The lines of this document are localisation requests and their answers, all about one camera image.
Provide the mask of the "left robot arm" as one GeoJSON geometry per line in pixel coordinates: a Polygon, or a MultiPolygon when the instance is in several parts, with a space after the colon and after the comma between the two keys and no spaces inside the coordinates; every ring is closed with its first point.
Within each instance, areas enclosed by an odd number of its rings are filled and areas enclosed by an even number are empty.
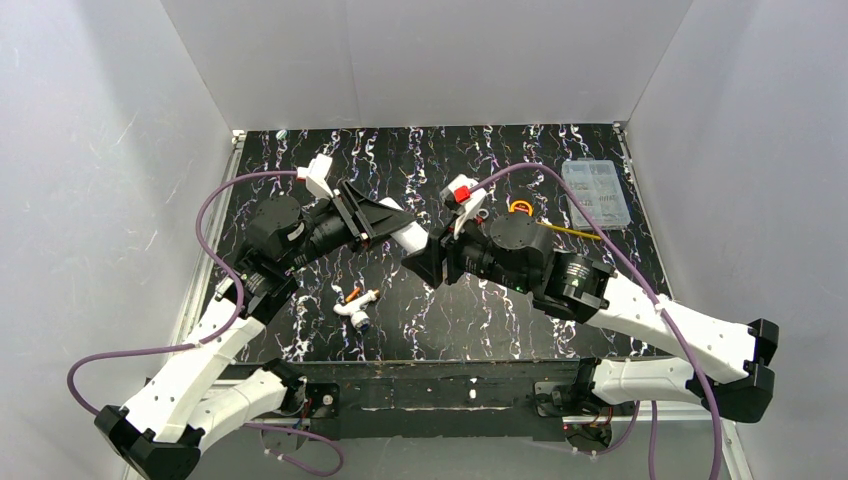
{"type": "Polygon", "coordinates": [[[300,268],[344,246],[366,250],[387,240],[415,253],[427,234],[391,199],[371,200],[349,183],[311,209],[287,195],[263,201],[248,225],[237,277],[217,286],[187,348],[124,404],[105,406],[96,427],[142,477],[184,479],[205,450],[254,418],[303,414],[307,377],[282,359],[222,393],[209,389],[293,296],[300,268]]]}

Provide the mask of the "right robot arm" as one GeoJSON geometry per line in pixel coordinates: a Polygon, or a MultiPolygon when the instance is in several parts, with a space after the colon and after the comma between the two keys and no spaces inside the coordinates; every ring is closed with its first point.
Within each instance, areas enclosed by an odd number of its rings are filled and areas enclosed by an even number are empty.
{"type": "Polygon", "coordinates": [[[779,328],[710,317],[648,291],[613,266],[560,250],[547,228],[522,214],[448,228],[437,241],[437,279],[472,274],[530,297],[544,314],[634,337],[659,360],[589,360],[572,385],[546,400],[613,406],[676,401],[716,406],[724,419],[760,421],[774,395],[769,364],[779,328]]]}

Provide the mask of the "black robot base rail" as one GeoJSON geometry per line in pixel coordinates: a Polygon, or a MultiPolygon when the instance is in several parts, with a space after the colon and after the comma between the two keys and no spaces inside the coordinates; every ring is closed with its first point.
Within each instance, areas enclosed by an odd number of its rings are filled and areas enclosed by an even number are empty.
{"type": "Polygon", "coordinates": [[[203,446],[251,421],[304,425],[331,439],[402,436],[554,440],[568,420],[624,417],[637,402],[703,406],[677,358],[472,362],[169,362],[127,402],[159,441],[203,446]]]}

